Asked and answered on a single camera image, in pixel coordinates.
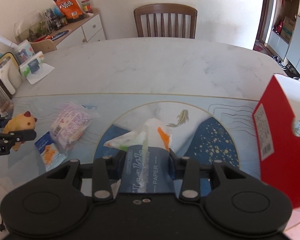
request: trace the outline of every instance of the cabinet drawer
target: cabinet drawer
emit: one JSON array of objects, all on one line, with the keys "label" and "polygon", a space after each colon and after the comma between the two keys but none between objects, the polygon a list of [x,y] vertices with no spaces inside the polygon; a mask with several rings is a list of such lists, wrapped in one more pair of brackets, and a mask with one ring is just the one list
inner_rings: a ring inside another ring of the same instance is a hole
[{"label": "cabinet drawer", "polygon": [[275,49],[275,52],[278,53],[280,58],[284,59],[287,54],[288,47],[289,44],[286,43],[282,38],[279,38],[279,42],[277,48]]},{"label": "cabinet drawer", "polygon": [[82,25],[82,28],[87,41],[90,40],[102,28],[100,16],[96,15],[91,20],[88,20]]},{"label": "cabinet drawer", "polygon": [[270,37],[268,40],[268,45],[276,52],[278,43],[279,43],[279,35],[277,35],[274,31],[271,31]]},{"label": "cabinet drawer", "polygon": [[56,47],[57,49],[71,48],[73,46],[85,44],[84,35],[81,26],[61,41]]},{"label": "cabinet drawer", "polygon": [[88,43],[96,42],[96,41],[105,41],[105,40],[106,40],[105,34],[103,33],[103,29],[101,29],[88,41]]}]

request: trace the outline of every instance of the tissue box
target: tissue box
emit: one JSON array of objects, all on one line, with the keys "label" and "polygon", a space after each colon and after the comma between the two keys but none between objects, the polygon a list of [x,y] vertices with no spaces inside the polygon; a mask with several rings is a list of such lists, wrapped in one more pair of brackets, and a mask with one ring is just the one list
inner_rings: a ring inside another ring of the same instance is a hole
[{"label": "tissue box", "polygon": [[253,112],[261,180],[300,207],[300,82],[275,74]]},{"label": "tissue box", "polygon": [[43,62],[43,60],[43,53],[42,51],[39,51],[37,54],[19,66],[21,74],[24,77],[27,77],[29,74],[36,73],[40,69],[40,64]]}]

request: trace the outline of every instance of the fish tank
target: fish tank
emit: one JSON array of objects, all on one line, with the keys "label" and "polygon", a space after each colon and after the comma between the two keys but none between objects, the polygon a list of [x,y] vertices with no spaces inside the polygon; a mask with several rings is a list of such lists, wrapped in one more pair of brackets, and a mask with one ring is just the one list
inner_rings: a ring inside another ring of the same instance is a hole
[{"label": "fish tank", "polygon": [[51,33],[44,15],[37,10],[29,13],[23,20],[15,23],[13,30],[18,43],[24,40],[30,42],[38,41],[40,38]]}]

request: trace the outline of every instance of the roll of paper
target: roll of paper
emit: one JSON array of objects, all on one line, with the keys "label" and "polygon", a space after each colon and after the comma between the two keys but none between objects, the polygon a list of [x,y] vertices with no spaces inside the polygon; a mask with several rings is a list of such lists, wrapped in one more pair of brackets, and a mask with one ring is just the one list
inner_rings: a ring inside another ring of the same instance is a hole
[{"label": "roll of paper", "polygon": [[18,45],[13,43],[12,41],[7,40],[5,37],[0,35],[0,42],[4,45],[7,45],[10,48],[17,49]]}]

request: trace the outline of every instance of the yellow toy figure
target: yellow toy figure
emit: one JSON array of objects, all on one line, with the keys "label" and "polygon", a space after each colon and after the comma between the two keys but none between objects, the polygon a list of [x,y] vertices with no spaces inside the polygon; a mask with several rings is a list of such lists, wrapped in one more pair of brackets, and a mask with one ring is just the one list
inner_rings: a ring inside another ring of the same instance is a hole
[{"label": "yellow toy figure", "polygon": [[[12,131],[34,130],[35,122],[37,122],[37,119],[33,117],[29,111],[27,111],[24,114],[18,114],[9,120],[2,133],[7,134]],[[22,143],[24,142],[17,142],[12,149],[17,151]]]}]

